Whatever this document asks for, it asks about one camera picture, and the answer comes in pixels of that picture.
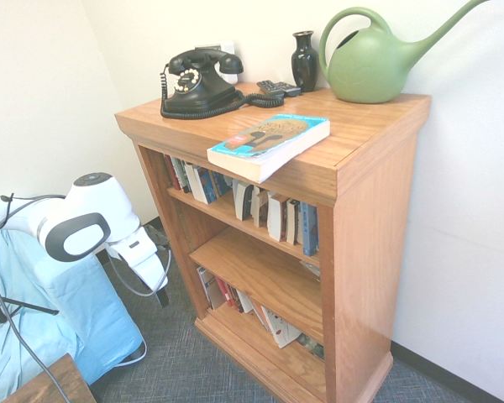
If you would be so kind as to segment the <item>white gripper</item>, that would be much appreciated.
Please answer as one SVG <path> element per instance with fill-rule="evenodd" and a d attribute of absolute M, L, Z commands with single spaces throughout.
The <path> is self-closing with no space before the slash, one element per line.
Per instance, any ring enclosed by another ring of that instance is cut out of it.
<path fill-rule="evenodd" d="M 124 260 L 130 269 L 151 289 L 161 308 L 169 305 L 166 268 L 157 255 L 157 246 L 144 228 L 138 228 L 127 238 L 108 242 L 108 251 Z"/>

